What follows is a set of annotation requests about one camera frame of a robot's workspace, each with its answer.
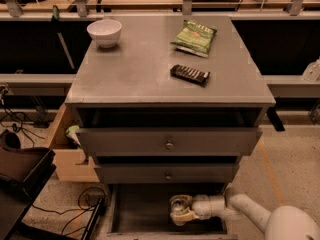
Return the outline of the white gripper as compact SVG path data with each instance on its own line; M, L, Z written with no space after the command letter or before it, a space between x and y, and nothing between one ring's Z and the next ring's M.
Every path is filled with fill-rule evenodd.
M169 199L169 203L172 204L175 201L183 201L187 205L192 204L192 210L187 208L183 211L173 211L170 213L170 217L173 223L177 226L183 226L193 220L206 220L211 218L211 204L207 195L196 195L194 198L190 195L174 195Z

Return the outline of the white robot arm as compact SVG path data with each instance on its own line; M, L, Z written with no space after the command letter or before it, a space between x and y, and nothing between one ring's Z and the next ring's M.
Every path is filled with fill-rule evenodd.
M303 210L280 206L269 211L245 193L230 187L222 195L175 195L170 217L177 226L194 220L246 216L263 233L264 240L320 240L320 226Z

